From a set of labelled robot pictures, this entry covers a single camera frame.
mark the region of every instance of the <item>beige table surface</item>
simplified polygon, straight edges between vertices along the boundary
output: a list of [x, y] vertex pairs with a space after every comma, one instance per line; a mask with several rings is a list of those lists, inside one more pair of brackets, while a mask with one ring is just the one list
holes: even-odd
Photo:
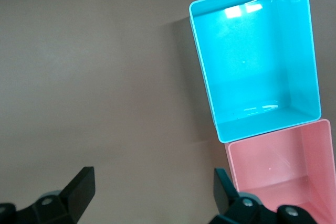
[[[83, 166], [79, 223], [199, 223], [217, 213], [194, 0], [0, 0], [0, 202], [19, 209]], [[336, 129], [336, 0], [310, 0], [323, 117]]]

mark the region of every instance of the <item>blue plastic bin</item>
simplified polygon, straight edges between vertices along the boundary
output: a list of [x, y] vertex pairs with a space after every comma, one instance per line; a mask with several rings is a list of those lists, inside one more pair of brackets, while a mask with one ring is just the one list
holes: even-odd
[[221, 142], [321, 117], [309, 0], [199, 0], [190, 17]]

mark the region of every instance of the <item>black clamp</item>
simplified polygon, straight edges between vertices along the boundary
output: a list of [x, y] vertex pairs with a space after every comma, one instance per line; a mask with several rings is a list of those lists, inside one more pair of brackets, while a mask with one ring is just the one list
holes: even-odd
[[20, 211], [14, 204], [0, 204], [0, 224], [76, 224], [95, 195], [94, 171], [84, 167], [59, 195], [42, 197]]
[[241, 197], [221, 168], [215, 169], [214, 197], [220, 214], [209, 224], [317, 224], [300, 207], [283, 205], [273, 212], [252, 197]]

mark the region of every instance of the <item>plastic bin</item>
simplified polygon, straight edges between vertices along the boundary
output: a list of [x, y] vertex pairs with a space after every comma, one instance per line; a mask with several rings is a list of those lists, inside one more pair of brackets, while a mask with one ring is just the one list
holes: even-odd
[[190, 19], [221, 142], [321, 117], [309, 0], [199, 0]]
[[313, 123], [225, 144], [238, 191], [264, 205], [297, 205], [318, 223], [336, 223], [336, 176], [330, 123]]

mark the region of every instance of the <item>pink plastic bin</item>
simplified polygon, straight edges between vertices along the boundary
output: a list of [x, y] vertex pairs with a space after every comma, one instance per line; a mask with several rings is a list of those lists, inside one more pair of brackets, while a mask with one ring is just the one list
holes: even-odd
[[276, 210], [296, 205], [318, 223], [336, 223], [330, 123], [322, 119], [225, 144], [234, 185]]

